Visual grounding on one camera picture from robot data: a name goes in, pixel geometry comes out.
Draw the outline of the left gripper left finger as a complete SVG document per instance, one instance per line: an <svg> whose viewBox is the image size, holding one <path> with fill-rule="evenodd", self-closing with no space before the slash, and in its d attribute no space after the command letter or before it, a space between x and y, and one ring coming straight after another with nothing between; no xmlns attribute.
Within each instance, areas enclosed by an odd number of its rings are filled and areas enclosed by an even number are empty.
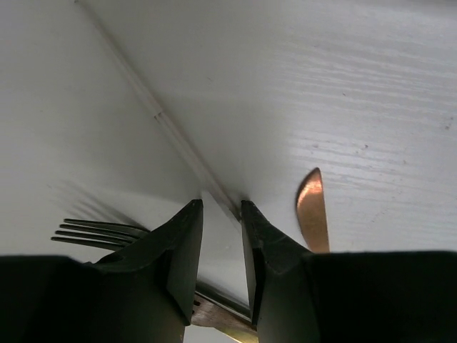
<svg viewBox="0 0 457 343"><path fill-rule="evenodd" d="M94 264L3 256L1 340L181 342L191 323L203 211L203 202L192 200Z"/></svg>

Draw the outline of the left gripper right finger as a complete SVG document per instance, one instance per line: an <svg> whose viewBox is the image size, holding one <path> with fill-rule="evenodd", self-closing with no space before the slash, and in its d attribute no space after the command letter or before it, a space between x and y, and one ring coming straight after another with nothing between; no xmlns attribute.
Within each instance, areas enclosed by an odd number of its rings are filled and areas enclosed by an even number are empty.
<svg viewBox="0 0 457 343"><path fill-rule="evenodd" d="M241 204L260 342L454 342L456 253L314 254Z"/></svg>

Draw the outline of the copper knife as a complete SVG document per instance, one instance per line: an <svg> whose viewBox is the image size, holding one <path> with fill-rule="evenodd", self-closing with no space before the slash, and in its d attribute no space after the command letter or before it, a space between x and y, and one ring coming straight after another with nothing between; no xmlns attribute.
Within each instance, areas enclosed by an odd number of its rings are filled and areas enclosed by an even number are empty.
<svg viewBox="0 0 457 343"><path fill-rule="evenodd" d="M295 212L301 235L314 253L329 253L330 244L326 218L321 170L311 170L296 192Z"/></svg>

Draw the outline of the thin white chopstick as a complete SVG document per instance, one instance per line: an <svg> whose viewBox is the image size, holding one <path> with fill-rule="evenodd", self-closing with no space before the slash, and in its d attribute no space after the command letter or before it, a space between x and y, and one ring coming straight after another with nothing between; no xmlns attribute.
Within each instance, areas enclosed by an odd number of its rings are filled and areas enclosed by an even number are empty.
<svg viewBox="0 0 457 343"><path fill-rule="evenodd" d="M94 27L107 54L113 60L122 77L131 87L145 110L152 115L160 130L173 145L176 153L185 161L204 189L212 196L221 210L233 222L241 222L241 210L239 205L230 197L219 181L216 173L206 163L201 153L190 142L185 131L167 114L163 107L154 97L151 90L138 75L131 65L127 56L115 42L109 31L103 25L96 12L89 6L87 1L75 1L86 20Z"/></svg>

